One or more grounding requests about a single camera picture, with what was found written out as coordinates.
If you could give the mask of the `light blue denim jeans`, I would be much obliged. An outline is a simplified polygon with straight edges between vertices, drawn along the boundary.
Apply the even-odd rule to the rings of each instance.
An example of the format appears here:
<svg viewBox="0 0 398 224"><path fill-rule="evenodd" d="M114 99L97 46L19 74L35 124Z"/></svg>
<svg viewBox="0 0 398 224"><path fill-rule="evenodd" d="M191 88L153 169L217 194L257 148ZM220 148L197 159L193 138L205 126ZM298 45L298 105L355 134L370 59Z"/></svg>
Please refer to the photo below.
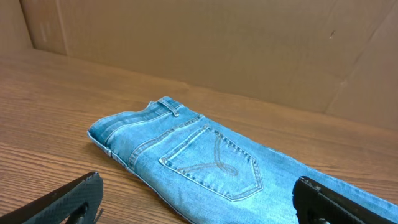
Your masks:
<svg viewBox="0 0 398 224"><path fill-rule="evenodd" d="M397 206L242 136L163 97L88 130L108 156L192 223L297 223L295 182L307 176L397 221Z"/></svg>

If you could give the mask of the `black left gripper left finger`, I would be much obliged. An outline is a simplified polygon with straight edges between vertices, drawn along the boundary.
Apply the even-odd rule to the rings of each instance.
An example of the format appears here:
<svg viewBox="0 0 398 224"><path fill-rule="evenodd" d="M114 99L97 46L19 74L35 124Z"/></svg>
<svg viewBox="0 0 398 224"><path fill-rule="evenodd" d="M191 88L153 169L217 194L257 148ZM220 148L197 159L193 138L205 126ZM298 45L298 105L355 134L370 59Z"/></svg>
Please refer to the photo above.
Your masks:
<svg viewBox="0 0 398 224"><path fill-rule="evenodd" d="M103 214L103 180L89 172L1 217L7 224L95 224Z"/></svg>

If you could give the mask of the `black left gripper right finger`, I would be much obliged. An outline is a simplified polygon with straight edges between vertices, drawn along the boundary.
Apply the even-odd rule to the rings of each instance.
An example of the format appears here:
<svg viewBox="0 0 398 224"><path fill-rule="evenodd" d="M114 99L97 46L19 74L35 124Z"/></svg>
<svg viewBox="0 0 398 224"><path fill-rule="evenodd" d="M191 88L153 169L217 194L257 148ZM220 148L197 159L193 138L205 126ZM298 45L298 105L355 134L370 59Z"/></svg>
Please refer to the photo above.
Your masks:
<svg viewBox="0 0 398 224"><path fill-rule="evenodd" d="M292 195L300 224L393 224L306 176L296 181Z"/></svg>

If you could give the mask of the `brown cardboard back panel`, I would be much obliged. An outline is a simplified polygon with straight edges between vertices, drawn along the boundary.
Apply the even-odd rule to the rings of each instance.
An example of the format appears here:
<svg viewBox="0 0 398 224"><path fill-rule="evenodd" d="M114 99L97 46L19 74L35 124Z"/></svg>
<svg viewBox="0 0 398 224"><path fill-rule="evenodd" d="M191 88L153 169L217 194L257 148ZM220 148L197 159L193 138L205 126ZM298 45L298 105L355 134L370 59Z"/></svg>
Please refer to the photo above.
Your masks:
<svg viewBox="0 0 398 224"><path fill-rule="evenodd" d="M397 128L396 1L2 1L28 48Z"/></svg>

